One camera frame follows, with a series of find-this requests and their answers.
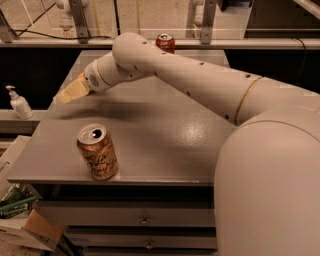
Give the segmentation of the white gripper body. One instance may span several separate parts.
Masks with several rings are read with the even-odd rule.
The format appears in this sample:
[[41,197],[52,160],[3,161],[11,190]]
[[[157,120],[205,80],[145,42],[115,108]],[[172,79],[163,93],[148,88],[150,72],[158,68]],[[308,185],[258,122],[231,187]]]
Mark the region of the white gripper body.
[[94,60],[84,70],[85,80],[91,90],[102,92],[111,88],[111,86],[102,79],[98,70],[98,61]]

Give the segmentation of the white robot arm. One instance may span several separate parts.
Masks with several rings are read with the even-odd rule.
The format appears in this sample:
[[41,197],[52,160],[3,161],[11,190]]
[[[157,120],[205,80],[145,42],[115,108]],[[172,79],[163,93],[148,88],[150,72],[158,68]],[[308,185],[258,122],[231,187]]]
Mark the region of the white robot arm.
[[236,125],[218,156],[219,256],[320,256],[320,95],[118,36],[62,103],[154,75]]

